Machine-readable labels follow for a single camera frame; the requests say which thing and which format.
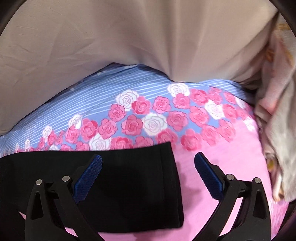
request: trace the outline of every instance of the white rose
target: white rose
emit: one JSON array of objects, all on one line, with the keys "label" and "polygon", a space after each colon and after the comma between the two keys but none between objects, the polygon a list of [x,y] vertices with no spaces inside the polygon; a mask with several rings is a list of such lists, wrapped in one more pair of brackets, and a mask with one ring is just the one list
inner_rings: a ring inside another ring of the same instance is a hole
[{"label": "white rose", "polygon": [[219,120],[224,117],[222,105],[215,104],[212,100],[209,100],[205,104],[205,109],[215,120]]},{"label": "white rose", "polygon": [[172,95],[172,97],[176,97],[177,94],[182,93],[185,96],[190,95],[190,91],[188,86],[185,83],[174,83],[170,84],[167,87],[168,92]]},{"label": "white rose", "polygon": [[255,131],[256,130],[256,127],[255,127],[255,121],[250,118],[250,117],[247,117],[244,121],[243,121],[246,125],[246,127],[248,128],[249,131]]},{"label": "white rose", "polygon": [[75,129],[80,129],[82,116],[79,114],[74,115],[68,122],[68,126],[75,126]]},{"label": "white rose", "polygon": [[47,142],[48,136],[50,135],[51,132],[52,132],[52,128],[50,126],[46,126],[42,131],[42,136],[45,139],[45,143]]},{"label": "white rose", "polygon": [[15,144],[15,152],[17,152],[19,148],[20,148],[20,145],[18,143]]},{"label": "white rose", "polygon": [[25,140],[25,150],[29,151],[31,146],[31,142],[29,139]]},{"label": "white rose", "polygon": [[168,127],[166,118],[161,114],[149,113],[143,119],[143,129],[149,136],[156,136]]},{"label": "white rose", "polygon": [[51,145],[49,150],[59,150],[59,148],[56,145]]},{"label": "white rose", "polygon": [[237,105],[239,107],[241,107],[242,109],[244,109],[246,107],[246,102],[244,102],[240,98],[237,98],[236,96],[234,98],[235,98],[235,101],[237,102]]},{"label": "white rose", "polygon": [[116,102],[119,105],[122,105],[126,111],[131,109],[131,104],[137,100],[139,94],[132,90],[126,90],[121,94],[117,95]]},{"label": "white rose", "polygon": [[90,150],[109,150],[111,138],[104,140],[100,134],[96,134],[89,141]]},{"label": "white rose", "polygon": [[136,67],[136,66],[138,66],[138,65],[137,64],[134,64],[134,65],[126,65],[124,67],[124,69],[130,69],[130,68],[133,68],[133,67]]}]

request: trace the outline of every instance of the blanket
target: blanket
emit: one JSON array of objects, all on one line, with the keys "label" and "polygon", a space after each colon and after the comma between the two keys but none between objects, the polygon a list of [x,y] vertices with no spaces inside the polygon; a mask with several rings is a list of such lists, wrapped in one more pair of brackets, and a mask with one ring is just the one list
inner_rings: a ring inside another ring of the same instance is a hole
[{"label": "blanket", "polygon": [[270,36],[255,115],[275,201],[296,199],[296,38],[282,15]]}]

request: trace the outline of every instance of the pink rose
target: pink rose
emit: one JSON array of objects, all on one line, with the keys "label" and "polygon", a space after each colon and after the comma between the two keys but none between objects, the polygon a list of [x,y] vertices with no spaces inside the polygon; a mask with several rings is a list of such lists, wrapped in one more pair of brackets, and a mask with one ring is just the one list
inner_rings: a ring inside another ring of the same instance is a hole
[{"label": "pink rose", "polygon": [[48,138],[47,138],[48,145],[51,146],[55,142],[56,138],[57,138],[57,135],[54,133],[54,130],[52,130],[51,133],[49,134]]},{"label": "pink rose", "polygon": [[136,144],[134,148],[153,146],[153,140],[149,137],[145,138],[143,136],[136,137]]},{"label": "pink rose", "polygon": [[202,127],[209,121],[209,115],[207,111],[204,108],[196,107],[196,106],[191,106],[190,107],[190,113],[189,113],[189,118],[197,124],[199,127]]},{"label": "pink rose", "polygon": [[221,104],[221,102],[222,102],[222,97],[220,96],[218,91],[209,90],[209,94],[207,96],[215,104]]},{"label": "pink rose", "polygon": [[210,146],[214,146],[217,143],[219,133],[217,129],[213,126],[204,125],[202,127],[201,136],[204,141],[206,141]]},{"label": "pink rose", "polygon": [[175,131],[182,130],[182,128],[188,124],[186,113],[181,111],[170,111],[168,113],[167,123]]},{"label": "pink rose", "polygon": [[108,119],[103,119],[98,129],[104,140],[110,138],[117,131],[116,122]]},{"label": "pink rose", "polygon": [[179,93],[176,95],[176,97],[173,98],[173,104],[176,108],[179,108],[179,109],[189,109],[190,99],[188,96],[185,96],[184,94]]},{"label": "pink rose", "polygon": [[154,100],[152,110],[156,111],[158,114],[163,114],[164,112],[170,111],[170,101],[166,97],[157,96]]},{"label": "pink rose", "polygon": [[181,144],[184,149],[188,151],[196,151],[202,147],[202,138],[200,134],[195,133],[194,130],[188,129],[185,135],[181,137]]},{"label": "pink rose", "polygon": [[66,144],[62,144],[60,150],[61,151],[72,151],[73,149],[70,146],[66,145]]},{"label": "pink rose", "polygon": [[77,143],[78,137],[79,137],[79,130],[75,129],[74,125],[69,127],[65,133],[66,141],[71,144]]},{"label": "pink rose", "polygon": [[97,129],[98,123],[95,120],[89,120],[88,118],[83,119],[82,127],[80,128],[82,139],[85,141],[89,141],[96,135]]},{"label": "pink rose", "polygon": [[63,135],[64,135],[64,131],[62,130],[62,131],[60,131],[60,133],[56,139],[56,145],[63,143]]},{"label": "pink rose", "polygon": [[236,109],[230,104],[223,104],[223,113],[227,119],[230,119],[231,122],[235,122],[237,119],[237,111]]},{"label": "pink rose", "polygon": [[167,128],[156,135],[156,141],[158,144],[170,142],[172,149],[176,147],[178,136],[171,129]]},{"label": "pink rose", "polygon": [[126,116],[126,110],[122,105],[113,104],[108,115],[112,121],[120,121]]},{"label": "pink rose", "polygon": [[146,100],[144,96],[140,96],[131,104],[133,112],[139,115],[149,114],[151,103],[149,100]]},{"label": "pink rose", "polygon": [[232,94],[230,94],[229,92],[225,91],[224,97],[229,103],[237,104],[237,102],[235,101],[235,97]]},{"label": "pink rose", "polygon": [[207,103],[207,93],[203,90],[190,89],[190,99],[198,105]]},{"label": "pink rose", "polygon": [[237,115],[242,118],[242,120],[245,120],[249,116],[248,112],[240,107],[237,107]]},{"label": "pink rose", "polygon": [[41,137],[37,148],[38,148],[38,150],[42,150],[44,148],[44,146],[45,146],[45,139],[44,139],[44,137]]},{"label": "pink rose", "polygon": [[81,141],[78,141],[76,144],[76,151],[89,151],[89,145],[87,143],[83,143]]},{"label": "pink rose", "polygon": [[218,93],[221,93],[221,92],[222,92],[221,89],[218,89],[218,88],[215,88],[215,87],[210,87],[210,90],[211,90],[211,91],[218,92]]},{"label": "pink rose", "polygon": [[233,125],[225,121],[223,119],[219,120],[220,127],[218,128],[218,131],[222,137],[228,142],[231,142],[235,136],[235,129],[233,128]]},{"label": "pink rose", "polygon": [[138,119],[135,115],[130,115],[127,120],[124,120],[121,124],[121,131],[126,135],[136,136],[141,134],[142,127],[142,120]]},{"label": "pink rose", "polygon": [[131,149],[133,148],[133,141],[127,137],[115,137],[111,139],[111,150]]}]

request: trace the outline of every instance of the silver rivet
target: silver rivet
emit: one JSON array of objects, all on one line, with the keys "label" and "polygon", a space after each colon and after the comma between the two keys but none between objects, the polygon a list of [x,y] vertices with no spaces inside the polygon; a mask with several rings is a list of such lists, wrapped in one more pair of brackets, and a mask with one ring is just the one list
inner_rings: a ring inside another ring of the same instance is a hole
[{"label": "silver rivet", "polygon": [[37,181],[36,181],[36,185],[40,185],[42,183],[42,180],[41,179],[38,179]]},{"label": "silver rivet", "polygon": [[67,181],[70,180],[70,177],[69,177],[69,176],[64,176],[64,177],[62,178],[62,180],[63,180],[63,182],[67,182]]},{"label": "silver rivet", "polygon": [[259,183],[261,183],[261,179],[258,178],[258,177],[256,177],[256,178],[255,178],[255,182],[259,184]]},{"label": "silver rivet", "polygon": [[226,176],[226,178],[227,178],[229,181],[233,181],[233,180],[234,180],[234,175],[232,175],[232,174],[228,174],[228,175]]}]

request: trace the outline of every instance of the blue striped fabric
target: blue striped fabric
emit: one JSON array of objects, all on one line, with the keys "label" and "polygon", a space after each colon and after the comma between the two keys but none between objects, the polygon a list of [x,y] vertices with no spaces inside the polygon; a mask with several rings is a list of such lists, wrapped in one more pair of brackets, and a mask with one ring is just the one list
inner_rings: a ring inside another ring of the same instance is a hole
[{"label": "blue striped fabric", "polygon": [[[68,127],[68,121],[77,113],[87,118],[90,115],[108,112],[118,93],[123,90],[132,89],[145,96],[146,100],[152,101],[155,96],[167,93],[166,86],[170,83],[173,82],[164,73],[147,66],[111,64],[62,91],[23,118],[5,136],[1,136],[1,155],[3,150],[6,154],[13,153],[16,143],[22,143],[23,148],[25,140],[30,140],[29,146],[36,145],[47,125],[58,133]],[[245,93],[239,84],[229,80],[207,80],[186,84],[190,88],[217,87],[246,102],[252,102],[251,95]]]}]

